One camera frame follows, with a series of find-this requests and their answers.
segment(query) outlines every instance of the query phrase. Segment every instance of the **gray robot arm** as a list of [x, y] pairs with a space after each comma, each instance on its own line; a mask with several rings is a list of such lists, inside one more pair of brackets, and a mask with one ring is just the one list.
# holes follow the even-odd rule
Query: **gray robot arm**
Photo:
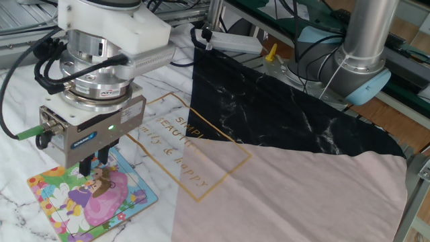
[[[303, 79], [307, 75], [310, 82], [320, 81], [354, 105], [369, 101], [390, 78], [390, 71], [384, 67], [382, 51], [397, 5], [398, 0], [355, 1], [345, 41], [339, 46], [341, 38], [332, 39], [309, 51], [300, 61], [300, 77]], [[303, 51], [318, 40], [316, 36], [331, 35], [307, 27], [299, 37], [297, 47]], [[309, 62], [334, 50], [328, 59], [322, 58], [307, 68]], [[288, 67], [297, 75], [294, 57]]]

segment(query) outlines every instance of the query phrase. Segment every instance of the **gold rectangle border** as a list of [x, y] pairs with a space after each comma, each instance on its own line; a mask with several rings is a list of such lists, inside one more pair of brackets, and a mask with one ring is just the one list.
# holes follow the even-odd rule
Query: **gold rectangle border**
[[231, 142], [233, 142], [239, 149], [241, 149], [243, 152], [245, 152], [248, 157], [245, 158], [243, 161], [241, 161], [236, 167], [234, 167], [233, 169], [231, 169], [229, 172], [225, 173], [221, 179], [219, 181], [217, 181], [212, 187], [210, 187], [202, 196], [200, 196], [199, 198], [197, 198], [196, 196], [194, 196], [194, 194], [188, 190], [188, 188], [186, 188], [178, 179], [176, 179], [176, 177], [174, 177], [170, 171], [168, 171], [163, 165], [161, 165], [160, 162], [158, 162], [148, 151], [147, 149], [135, 138], [133, 138], [131, 135], [127, 134], [127, 137], [130, 138], [134, 143], [136, 143], [142, 150], [143, 152], [145, 152], [171, 179], [173, 179], [182, 189], [184, 189], [189, 196], [191, 196], [194, 201], [196, 202], [200, 202], [201, 200], [203, 200], [203, 198], [205, 198], [213, 189], [215, 189], [217, 186], [219, 186], [227, 177], [228, 175], [232, 174], [233, 172], [235, 172], [239, 167], [241, 167], [242, 165], [244, 165], [253, 155], [248, 152], [246, 149], [244, 149], [242, 146], [238, 145], [232, 138], [230, 138], [228, 135], [226, 135], [225, 133], [223, 133], [221, 130], [219, 130], [217, 127], [215, 127], [213, 124], [211, 124], [209, 121], [207, 121], [205, 118], [203, 118], [199, 113], [197, 113], [197, 111], [195, 111], [193, 108], [191, 108], [190, 106], [188, 106], [181, 98], [179, 98], [178, 96], [176, 96], [174, 93], [168, 93], [166, 95], [163, 95], [149, 103], [147, 103], [146, 105], [150, 105], [153, 104], [157, 101], [159, 101], [160, 99], [163, 99], [169, 95], [172, 95], [173, 97], [176, 97], [185, 107], [189, 108], [194, 114], [196, 114], [199, 118], [201, 118], [204, 122], [206, 122], [207, 124], [209, 124], [212, 128], [214, 128], [217, 132], [219, 132], [220, 134], [222, 134], [224, 137], [226, 137], [228, 140], [230, 140]]

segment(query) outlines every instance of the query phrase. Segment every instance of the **cartoon princess illustration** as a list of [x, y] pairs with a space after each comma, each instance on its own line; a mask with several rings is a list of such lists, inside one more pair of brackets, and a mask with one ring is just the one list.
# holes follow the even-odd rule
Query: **cartoon princess illustration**
[[68, 193], [60, 209], [67, 208], [67, 215], [74, 213], [76, 205], [83, 208], [90, 225], [98, 226], [115, 215], [127, 198], [128, 178], [121, 172], [111, 172], [110, 167], [94, 168], [93, 179]]
[[87, 182], [88, 186], [78, 188], [76, 190], [71, 190], [69, 192], [69, 197], [64, 200], [60, 209], [66, 208], [67, 204], [72, 201], [72, 204], [67, 212], [67, 215], [73, 213], [76, 205], [81, 205], [83, 208], [87, 206], [89, 199], [98, 198], [107, 192], [112, 184], [107, 179], [94, 179]]

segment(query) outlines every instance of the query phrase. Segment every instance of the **yellow clip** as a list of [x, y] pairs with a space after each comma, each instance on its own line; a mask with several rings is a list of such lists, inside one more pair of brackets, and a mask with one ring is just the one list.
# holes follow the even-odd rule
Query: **yellow clip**
[[270, 53], [266, 56], [266, 60], [272, 62], [275, 59], [277, 44], [274, 44]]

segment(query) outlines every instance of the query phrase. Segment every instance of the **label sticker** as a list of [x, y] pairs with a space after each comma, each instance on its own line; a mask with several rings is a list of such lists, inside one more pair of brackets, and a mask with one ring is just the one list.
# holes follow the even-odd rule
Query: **label sticker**
[[51, 139], [51, 143], [56, 145], [58, 148], [64, 150], [65, 148], [65, 137], [61, 134], [55, 135]]
[[122, 110], [121, 113], [121, 124], [129, 121], [130, 119], [136, 117], [142, 112], [143, 109], [143, 101], [134, 104], [133, 106]]
[[89, 88], [88, 87], [83, 87], [81, 85], [76, 84], [75, 89], [76, 89], [76, 91], [78, 91], [80, 93], [89, 94]]
[[81, 146], [82, 144], [92, 140], [93, 138], [95, 138], [97, 136], [97, 132], [91, 133], [89, 136], [86, 136], [78, 141], [76, 141], [75, 143], [72, 144], [72, 146], [70, 147], [71, 149], [76, 149], [77, 147]]
[[106, 89], [102, 88], [100, 90], [99, 97], [118, 97], [120, 95], [120, 89], [114, 88], [114, 89]]

